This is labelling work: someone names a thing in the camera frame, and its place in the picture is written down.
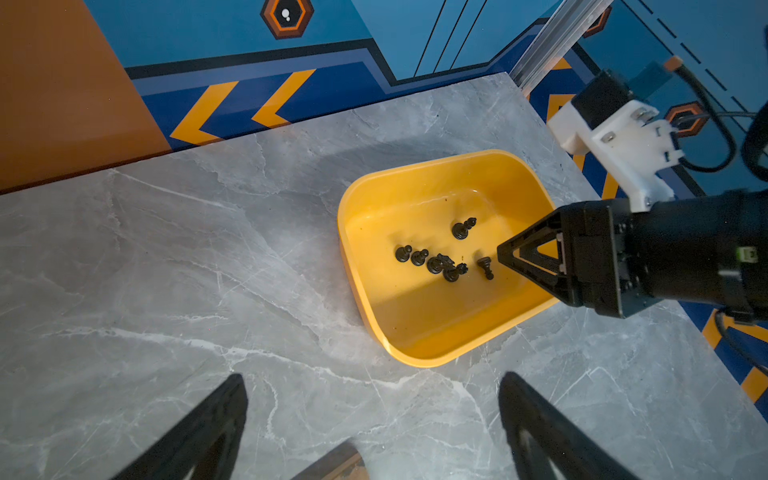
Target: yellow bin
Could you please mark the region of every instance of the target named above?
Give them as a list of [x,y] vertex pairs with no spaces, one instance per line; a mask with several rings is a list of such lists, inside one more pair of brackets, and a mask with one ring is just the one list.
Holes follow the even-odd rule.
[[[533,170],[500,150],[358,179],[339,205],[339,236],[349,285],[370,334],[400,362],[428,368],[554,305],[554,297],[496,258],[500,243],[553,209]],[[455,239],[451,227],[469,217],[477,225],[466,239]],[[426,266],[400,263],[395,249],[406,244],[429,249],[430,257],[442,253],[467,263],[469,271],[449,283]],[[482,257],[493,259],[493,280],[475,264]]]

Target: marble countertop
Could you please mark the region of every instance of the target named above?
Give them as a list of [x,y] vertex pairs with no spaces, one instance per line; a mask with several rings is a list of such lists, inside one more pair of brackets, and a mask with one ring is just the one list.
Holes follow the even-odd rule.
[[505,74],[0,197],[0,477],[109,478],[234,371],[233,478],[291,478],[349,438],[374,479],[515,478],[508,370],[641,478],[763,475],[768,425],[676,303],[558,304],[435,369],[368,335],[344,190],[488,148],[557,205],[596,198]]

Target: gray marble table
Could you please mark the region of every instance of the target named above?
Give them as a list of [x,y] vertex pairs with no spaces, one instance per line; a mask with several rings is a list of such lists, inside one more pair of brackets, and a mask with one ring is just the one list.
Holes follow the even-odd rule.
[[369,337],[344,190],[488,148],[558,205],[595,198],[505,74],[0,197],[0,478],[109,478],[230,372],[250,397],[234,478],[349,438],[374,479],[515,478],[508,370],[641,478],[763,476],[768,425],[676,303],[557,305],[436,369]]

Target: wall graphic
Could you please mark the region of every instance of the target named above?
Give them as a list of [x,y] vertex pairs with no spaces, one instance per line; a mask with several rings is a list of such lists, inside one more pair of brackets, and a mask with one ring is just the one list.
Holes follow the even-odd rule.
[[[664,18],[656,12],[656,3],[660,6],[658,9],[660,12],[666,12]],[[768,18],[768,4],[755,4],[753,7],[762,8],[766,12],[763,20]],[[611,10],[607,10],[595,21],[584,37],[533,90],[529,98],[531,105],[543,120],[548,121],[602,68],[610,68],[626,79],[631,79],[641,74],[652,61],[663,63],[671,55],[680,55],[687,65],[694,64],[694,72],[708,88],[714,103],[720,110],[756,111],[759,109],[765,101],[768,101],[768,91],[764,88],[768,84],[768,51],[765,39],[760,36],[765,25],[759,25],[759,22],[754,22],[753,18],[742,22],[740,16],[733,14],[722,18],[714,16],[705,18],[699,13],[692,14],[690,17],[681,17],[683,13],[687,15],[690,12],[682,9],[680,5],[677,5],[676,9],[670,9],[666,3],[655,0],[645,0],[645,3],[641,0],[614,1]],[[644,19],[648,15],[654,16],[654,22]],[[699,22],[697,24],[699,30],[713,32],[712,38],[703,41],[697,33],[689,40],[689,37],[684,38],[683,35],[676,34],[672,30],[672,28],[677,29],[678,25],[686,25],[689,18],[695,18]],[[730,18],[731,24],[722,25],[724,18]],[[740,31],[734,34],[735,36],[751,38],[750,43],[741,45],[742,51],[730,58],[720,57],[719,50],[710,52],[710,49],[722,48],[718,46],[719,42],[730,42],[731,32],[736,29]],[[693,30],[681,28],[679,31],[688,33]],[[693,54],[694,48],[696,48],[696,56]],[[753,65],[760,62],[762,62],[761,66]],[[731,72],[743,69],[755,71],[759,76],[750,81],[739,79],[732,84],[729,83],[727,87],[721,84],[720,77],[730,80]],[[756,94],[761,86],[762,93]],[[647,101],[658,108],[667,120],[679,118],[683,114],[703,113],[693,92],[678,78],[671,78],[661,88],[650,94]],[[726,122],[740,145],[749,126],[748,122],[734,119],[728,119]],[[699,119],[685,122],[679,128],[680,146],[690,161],[702,165],[715,165],[722,161],[726,153],[724,141],[711,122]],[[616,181],[607,174],[594,156],[591,154],[574,156],[574,162],[603,198],[624,196]],[[682,167],[675,167],[662,170],[659,175],[673,188],[679,198],[714,195],[741,187],[754,190],[768,187],[768,184],[758,181],[748,172],[740,158],[717,174],[689,173]],[[747,396],[768,420],[768,377],[753,369],[744,358],[730,348],[727,342],[722,340],[714,325],[712,306],[688,302],[680,302],[680,304],[736,381],[741,384]],[[752,353],[758,361],[768,364],[768,329],[762,326],[739,326],[733,323],[732,319],[727,318],[725,327],[729,335]]]
[[[31,0],[28,4],[58,15],[62,25],[71,22],[67,5],[76,4],[75,10],[98,25],[89,42],[106,51],[121,81],[132,84],[131,108],[150,119],[151,134],[141,135],[154,138],[154,144],[140,141],[144,146],[137,150],[119,149],[115,143],[115,151],[104,155],[102,163],[88,164],[93,169],[164,154],[169,147],[174,151],[195,147],[510,71],[559,0]],[[76,37],[76,30],[66,35]],[[8,34],[6,44],[21,44],[29,35],[46,41],[45,48],[51,50],[61,41],[49,38],[44,29],[30,28],[20,35]],[[6,48],[0,55],[12,56],[15,50]],[[57,63],[54,56],[50,62]],[[18,61],[10,65],[15,70],[9,74],[17,76],[30,68]],[[50,68],[54,78],[57,68]],[[99,76],[102,68],[87,72]],[[24,83],[20,82],[22,96]],[[111,102],[112,97],[103,93],[84,89],[71,100]],[[67,91],[57,94],[66,96]],[[50,107],[47,91],[25,98],[11,117]],[[69,117],[70,127],[88,136],[92,127],[79,124],[77,115]],[[115,122],[95,117],[100,120]],[[123,132],[119,125],[114,129],[127,137],[137,134],[136,129]],[[28,138],[29,144],[50,144],[57,167],[33,167],[3,177],[0,192],[84,170],[82,162],[67,153],[70,139],[58,138],[55,131],[41,131],[33,124],[11,125],[6,134]],[[112,141],[113,137],[102,138],[104,145]],[[80,144],[80,154],[88,145]],[[6,161],[10,160],[0,157],[0,162]]]

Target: white marble vein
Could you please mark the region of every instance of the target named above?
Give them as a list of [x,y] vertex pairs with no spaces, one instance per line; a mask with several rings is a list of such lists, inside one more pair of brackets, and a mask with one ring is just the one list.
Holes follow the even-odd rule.
[[105,479],[243,373],[234,478],[353,439],[372,478],[515,478],[496,404],[523,375],[641,478],[759,478],[768,425],[685,317],[562,305],[417,370],[362,327],[344,190],[501,148],[558,205],[596,198],[504,74],[0,197],[0,478]]

